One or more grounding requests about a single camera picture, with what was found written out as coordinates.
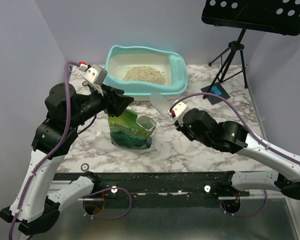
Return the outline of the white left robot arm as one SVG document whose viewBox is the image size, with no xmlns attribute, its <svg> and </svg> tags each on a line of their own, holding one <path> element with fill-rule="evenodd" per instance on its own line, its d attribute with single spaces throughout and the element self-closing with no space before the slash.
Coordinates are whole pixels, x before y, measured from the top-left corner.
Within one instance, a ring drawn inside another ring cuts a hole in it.
<svg viewBox="0 0 300 240">
<path fill-rule="evenodd" d="M 100 112 L 120 116 L 134 101 L 123 90 L 107 85 L 102 93 L 76 93 L 69 83 L 53 86 L 45 99 L 47 116 L 35 131 L 30 164 L 22 187 L 12 205 L 0 211 L 0 218 L 14 225 L 27 237 L 49 231 L 60 214 L 78 199 L 97 197 L 99 177 L 86 172 L 65 188 L 48 193 L 53 178 L 78 137 L 78 127 Z"/>
</svg>

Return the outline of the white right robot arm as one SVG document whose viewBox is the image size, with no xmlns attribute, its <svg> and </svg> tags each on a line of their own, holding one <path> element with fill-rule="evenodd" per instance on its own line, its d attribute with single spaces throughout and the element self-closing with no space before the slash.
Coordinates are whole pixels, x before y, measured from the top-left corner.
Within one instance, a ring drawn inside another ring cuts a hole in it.
<svg viewBox="0 0 300 240">
<path fill-rule="evenodd" d="M 224 195 L 271 190 L 300 200 L 300 155 L 267 142 L 237 122 L 216 122 L 204 110 L 176 107 L 172 116 L 176 118 L 176 129 L 190 141 L 198 141 L 223 153 L 248 157 L 270 168 L 268 171 L 236 171 L 220 183 Z"/>
</svg>

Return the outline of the clear plastic litter scoop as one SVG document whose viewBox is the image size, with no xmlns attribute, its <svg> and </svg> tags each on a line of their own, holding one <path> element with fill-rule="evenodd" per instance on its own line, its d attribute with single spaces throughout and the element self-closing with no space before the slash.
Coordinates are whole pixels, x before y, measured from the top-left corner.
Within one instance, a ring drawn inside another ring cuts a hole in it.
<svg viewBox="0 0 300 240">
<path fill-rule="evenodd" d="M 170 108 L 172 103 L 165 96 L 160 93 L 153 92 L 149 96 L 149 101 L 160 115 L 165 118 L 171 117 Z"/>
</svg>

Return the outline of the green cat litter bag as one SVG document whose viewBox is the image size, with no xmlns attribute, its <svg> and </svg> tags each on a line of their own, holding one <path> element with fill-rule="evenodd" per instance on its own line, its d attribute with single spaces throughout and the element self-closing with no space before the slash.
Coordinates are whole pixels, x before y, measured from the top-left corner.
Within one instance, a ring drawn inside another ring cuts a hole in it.
<svg viewBox="0 0 300 240">
<path fill-rule="evenodd" d="M 149 116 L 126 109 L 120 116 L 108 117 L 111 143 L 131 150 L 145 150 L 152 145 L 157 123 Z"/>
</svg>

